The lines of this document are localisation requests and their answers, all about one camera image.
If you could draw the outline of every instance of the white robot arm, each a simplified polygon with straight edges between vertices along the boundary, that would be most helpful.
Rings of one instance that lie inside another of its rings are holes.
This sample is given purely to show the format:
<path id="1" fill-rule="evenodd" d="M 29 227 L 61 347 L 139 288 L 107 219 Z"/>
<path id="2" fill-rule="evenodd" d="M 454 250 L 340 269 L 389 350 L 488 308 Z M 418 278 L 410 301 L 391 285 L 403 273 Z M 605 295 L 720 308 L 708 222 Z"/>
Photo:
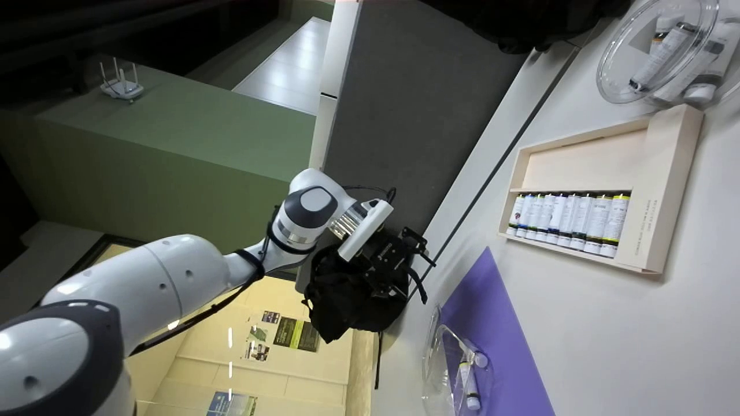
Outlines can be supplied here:
<path id="1" fill-rule="evenodd" d="M 391 214 L 322 171 L 292 179 L 267 236 L 222 256 L 199 236 L 170 236 L 52 286 L 41 308 L 0 325 L 0 416 L 129 416 L 123 357 L 270 269 L 301 263 L 328 229 L 350 260 Z"/>

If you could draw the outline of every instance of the paint tubes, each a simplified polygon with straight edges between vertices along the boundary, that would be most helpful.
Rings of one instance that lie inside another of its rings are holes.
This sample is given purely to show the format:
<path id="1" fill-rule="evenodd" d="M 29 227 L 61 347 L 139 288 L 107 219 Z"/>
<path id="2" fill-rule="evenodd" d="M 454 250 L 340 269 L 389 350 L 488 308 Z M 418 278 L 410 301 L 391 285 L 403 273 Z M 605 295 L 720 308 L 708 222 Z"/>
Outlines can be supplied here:
<path id="1" fill-rule="evenodd" d="M 617 256 L 629 191 L 518 194 L 509 236 L 594 256 Z"/>

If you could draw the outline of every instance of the grey panel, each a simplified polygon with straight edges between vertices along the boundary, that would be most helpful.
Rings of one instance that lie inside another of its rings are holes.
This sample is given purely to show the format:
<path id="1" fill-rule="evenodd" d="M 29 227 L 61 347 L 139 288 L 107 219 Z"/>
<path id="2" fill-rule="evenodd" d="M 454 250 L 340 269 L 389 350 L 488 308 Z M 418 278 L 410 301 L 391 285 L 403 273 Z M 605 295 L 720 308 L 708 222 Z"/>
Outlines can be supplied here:
<path id="1" fill-rule="evenodd" d="M 398 186 L 389 224 L 424 231 L 520 61 L 418 0 L 368 0 L 325 171 Z"/>

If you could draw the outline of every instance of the wooden frame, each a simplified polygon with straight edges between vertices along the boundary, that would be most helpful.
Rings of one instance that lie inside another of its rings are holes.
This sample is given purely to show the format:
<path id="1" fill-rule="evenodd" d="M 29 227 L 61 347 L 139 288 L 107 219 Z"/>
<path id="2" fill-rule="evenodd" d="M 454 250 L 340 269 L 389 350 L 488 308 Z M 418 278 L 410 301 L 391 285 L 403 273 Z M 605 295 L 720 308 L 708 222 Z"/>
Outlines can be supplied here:
<path id="1" fill-rule="evenodd" d="M 622 239 L 612 259 L 515 236 L 507 238 L 641 275 L 661 275 L 701 119 L 701 110 L 672 105 L 646 119 L 522 148 L 499 231 L 507 233 L 513 200 L 522 191 L 631 191 Z"/>

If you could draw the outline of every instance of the purple cloth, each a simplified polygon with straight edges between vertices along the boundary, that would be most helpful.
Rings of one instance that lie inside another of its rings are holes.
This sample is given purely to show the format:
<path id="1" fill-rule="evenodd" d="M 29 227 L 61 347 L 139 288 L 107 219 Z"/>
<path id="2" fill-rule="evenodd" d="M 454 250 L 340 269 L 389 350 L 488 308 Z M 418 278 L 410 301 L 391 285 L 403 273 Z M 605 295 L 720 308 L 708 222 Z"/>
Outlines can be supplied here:
<path id="1" fill-rule="evenodd" d="M 470 340 L 489 361 L 485 370 L 474 368 L 481 394 L 479 416 L 554 413 L 489 250 L 479 256 L 451 293 L 440 311 L 440 324 Z M 461 353 L 455 353 L 451 337 L 443 341 L 448 375 L 455 378 Z"/>

